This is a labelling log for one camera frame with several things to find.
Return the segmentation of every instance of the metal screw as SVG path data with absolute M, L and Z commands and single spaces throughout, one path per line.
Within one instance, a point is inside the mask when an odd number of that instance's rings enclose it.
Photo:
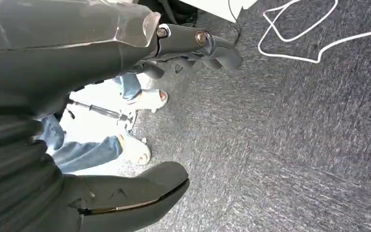
M 167 35 L 168 35 L 168 33 L 167 33 L 167 31 L 164 28 L 159 28 L 157 30 L 157 37 L 159 37 L 159 38 L 165 38 L 165 37 L 167 37 Z
M 205 33 L 201 30 L 196 31 L 196 41 L 198 45 L 204 46 L 205 44 Z

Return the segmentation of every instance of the person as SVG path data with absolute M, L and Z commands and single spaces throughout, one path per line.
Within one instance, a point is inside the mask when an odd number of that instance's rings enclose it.
M 131 109 L 150 109 L 155 112 L 168 101 L 168 94 L 159 89 L 142 89 L 137 76 L 127 73 L 118 76 L 114 81 L 122 86 L 122 98 Z M 48 149 L 53 151 L 52 157 L 63 173 L 72 173 L 95 167 L 127 153 L 132 163 L 145 165 L 150 161 L 150 149 L 134 135 L 120 128 L 116 136 L 106 137 L 102 142 L 64 144 L 65 133 L 59 120 L 48 115 L 41 120 L 44 131 L 39 139 L 44 140 Z

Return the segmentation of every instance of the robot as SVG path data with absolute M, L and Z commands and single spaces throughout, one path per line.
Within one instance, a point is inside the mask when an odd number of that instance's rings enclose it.
M 159 221 L 190 185 L 182 165 L 134 178 L 63 174 L 34 140 L 43 129 L 35 119 L 85 85 L 196 61 L 235 69 L 243 59 L 206 31 L 159 25 L 144 6 L 0 0 L 0 232 L 131 232 Z

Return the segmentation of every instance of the white cable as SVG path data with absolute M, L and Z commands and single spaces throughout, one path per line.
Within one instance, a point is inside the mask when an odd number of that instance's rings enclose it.
M 265 56 L 268 56 L 268 57 L 280 57 L 280 58 L 289 58 L 289 59 L 295 59 L 295 60 L 301 60 L 301 61 L 306 61 L 306 62 L 311 62 L 311 63 L 319 63 L 321 62 L 321 59 L 322 59 L 322 54 L 330 49 L 331 47 L 333 46 L 336 46 L 338 44 L 341 44 L 341 43 L 344 43 L 346 41 L 350 41 L 350 40 L 354 40 L 354 39 L 358 39 L 358 38 L 362 38 L 362 37 L 366 37 L 366 36 L 371 36 L 371 31 L 370 32 L 366 32 L 366 33 L 363 33 L 363 34 L 359 34 L 359 35 L 354 35 L 354 36 L 350 36 L 350 37 L 346 37 L 346 38 L 343 38 L 343 39 L 340 39 L 338 41 L 335 41 L 333 43 L 330 43 L 328 44 L 327 46 L 323 47 L 321 49 L 321 51 L 319 52 L 318 54 L 318 59 L 315 60 L 315 59 L 309 59 L 309 58 L 303 58 L 303 57 L 296 57 L 296 56 L 290 56 L 290 55 L 284 55 L 284 54 L 271 54 L 271 53 L 266 53 L 264 51 L 262 51 L 261 49 L 261 44 L 262 42 L 264 41 L 265 37 L 268 35 L 268 32 L 270 32 L 271 29 L 273 29 L 275 31 L 275 33 L 277 34 L 277 36 L 279 37 L 279 39 L 283 42 L 292 42 L 292 41 L 295 41 L 297 39 L 299 39 L 300 37 L 302 37 L 303 35 L 305 35 L 306 33 L 308 33 L 309 31 L 311 31 L 312 29 L 314 29 L 316 26 L 318 26 L 320 23 L 322 23 L 326 18 L 328 18 L 328 16 L 335 10 L 335 8 L 338 6 L 338 0 L 335 0 L 335 4 L 333 5 L 333 7 L 329 10 L 329 12 L 324 15 L 318 22 L 316 22 L 315 24 L 313 24 L 312 26 L 310 26 L 308 29 L 306 29 L 304 32 L 302 32 L 301 34 L 291 38 L 291 39 L 286 39 L 284 37 L 282 37 L 282 35 L 279 33 L 278 29 L 276 28 L 275 26 L 275 22 L 276 20 L 279 18 L 279 16 L 281 16 L 281 14 L 292 4 L 296 3 L 296 2 L 299 2 L 299 1 L 302 1 L 302 0 L 292 0 L 290 2 L 288 2 L 287 4 L 285 5 L 282 5 L 280 7 L 276 7 L 276 8 L 272 8 L 272 9 L 269 9 L 269 10 L 266 10 L 264 11 L 264 13 L 262 14 L 262 16 L 264 16 L 264 18 L 269 22 L 270 26 L 268 27 L 268 29 L 265 31 L 265 34 L 262 36 L 261 40 L 259 41 L 258 43 L 258 51 L 265 55 Z M 278 15 L 275 17 L 275 19 L 273 21 L 271 21 L 266 13 L 267 12 L 273 12 L 273 11 L 279 11 L 281 10 Z

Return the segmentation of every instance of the gray carpet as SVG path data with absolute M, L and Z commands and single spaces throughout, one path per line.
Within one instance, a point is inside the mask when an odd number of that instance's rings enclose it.
M 183 164 L 191 186 L 144 231 L 371 231 L 371 37 L 328 50 L 320 64 L 265 57 L 262 12 L 283 2 L 260 0 L 242 13 L 240 70 L 197 66 L 157 81 L 169 104 L 143 112 L 137 135 L 148 138 L 152 163 Z M 333 2 L 296 3 L 277 26 L 293 37 Z M 205 14 L 200 22 L 235 36 L 225 20 Z M 367 31 L 371 0 L 341 0 L 303 38 L 283 43 L 271 32 L 263 49 L 316 58 L 330 42 Z

